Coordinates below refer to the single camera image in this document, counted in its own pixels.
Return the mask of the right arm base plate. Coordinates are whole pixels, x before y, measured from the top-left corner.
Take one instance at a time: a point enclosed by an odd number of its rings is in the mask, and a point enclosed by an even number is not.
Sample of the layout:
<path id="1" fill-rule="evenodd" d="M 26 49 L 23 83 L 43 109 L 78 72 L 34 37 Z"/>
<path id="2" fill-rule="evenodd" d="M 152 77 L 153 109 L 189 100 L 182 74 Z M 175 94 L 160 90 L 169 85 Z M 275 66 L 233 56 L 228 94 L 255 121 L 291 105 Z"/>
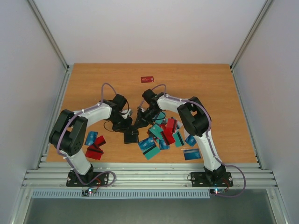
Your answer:
<path id="1" fill-rule="evenodd" d="M 225 172 L 216 178 L 205 172 L 191 172 L 190 181 L 193 187 L 233 187 L 234 185 L 230 172 Z"/>

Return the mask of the black leather card holder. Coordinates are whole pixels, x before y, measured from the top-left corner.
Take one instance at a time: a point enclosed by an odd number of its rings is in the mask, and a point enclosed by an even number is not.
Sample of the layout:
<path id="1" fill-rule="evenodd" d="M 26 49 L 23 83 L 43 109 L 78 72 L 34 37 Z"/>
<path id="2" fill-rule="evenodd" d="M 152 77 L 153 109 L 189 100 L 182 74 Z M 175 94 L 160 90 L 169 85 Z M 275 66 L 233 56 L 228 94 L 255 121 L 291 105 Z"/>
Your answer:
<path id="1" fill-rule="evenodd" d="M 124 132 L 124 143 L 131 144 L 131 143 L 138 143 L 139 142 L 139 132 L 138 130 L 134 131 L 126 131 Z"/>

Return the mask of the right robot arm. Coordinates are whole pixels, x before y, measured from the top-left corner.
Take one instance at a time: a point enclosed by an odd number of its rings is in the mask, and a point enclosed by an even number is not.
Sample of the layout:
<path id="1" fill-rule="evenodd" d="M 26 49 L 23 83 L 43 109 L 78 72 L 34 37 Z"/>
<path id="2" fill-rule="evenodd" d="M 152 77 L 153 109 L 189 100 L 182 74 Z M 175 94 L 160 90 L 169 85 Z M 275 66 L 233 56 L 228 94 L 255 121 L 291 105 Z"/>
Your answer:
<path id="1" fill-rule="evenodd" d="M 154 117 L 161 111 L 171 111 L 179 114 L 185 130 L 196 138 L 196 141 L 203 147 L 202 157 L 204 159 L 204 169 L 206 171 L 207 182 L 216 185 L 222 181 L 223 175 L 218 167 L 221 165 L 216 161 L 212 150 L 201 143 L 200 138 L 211 128 L 211 117 L 197 97 L 190 99 L 176 98 L 166 93 L 155 94 L 148 89 L 142 94 L 143 99 L 149 107 L 143 111 L 138 107 L 137 118 L 133 125 L 135 129 L 153 124 Z"/>

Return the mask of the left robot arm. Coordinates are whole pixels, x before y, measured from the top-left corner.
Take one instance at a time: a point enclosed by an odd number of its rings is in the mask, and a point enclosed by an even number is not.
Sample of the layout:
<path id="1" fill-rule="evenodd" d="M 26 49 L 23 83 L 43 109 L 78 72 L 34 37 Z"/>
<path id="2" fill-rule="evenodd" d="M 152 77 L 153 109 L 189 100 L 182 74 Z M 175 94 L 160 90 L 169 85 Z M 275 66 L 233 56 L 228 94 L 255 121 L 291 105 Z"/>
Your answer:
<path id="1" fill-rule="evenodd" d="M 132 124 L 128 112 L 122 109 L 127 99 L 117 94 L 112 100 L 103 100 L 96 105 L 80 111 L 63 110 L 50 133 L 49 143 L 59 155 L 65 157 L 71 167 L 77 171 L 77 180 L 84 186 L 93 183 L 94 174 L 90 162 L 83 153 L 86 129 L 102 120 L 110 121 L 114 132 L 123 133 Z"/>

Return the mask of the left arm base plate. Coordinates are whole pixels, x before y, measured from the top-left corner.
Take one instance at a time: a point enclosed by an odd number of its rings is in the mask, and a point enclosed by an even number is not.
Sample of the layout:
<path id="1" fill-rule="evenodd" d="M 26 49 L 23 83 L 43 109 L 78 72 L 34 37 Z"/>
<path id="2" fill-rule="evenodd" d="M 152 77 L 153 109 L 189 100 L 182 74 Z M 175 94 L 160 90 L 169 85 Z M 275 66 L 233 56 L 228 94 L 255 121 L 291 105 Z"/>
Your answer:
<path id="1" fill-rule="evenodd" d="M 109 173 L 105 172 L 89 172 L 86 175 L 76 175 L 71 170 L 68 173 L 66 186 L 67 187 L 94 187 L 97 185 L 106 186 L 109 181 Z"/>

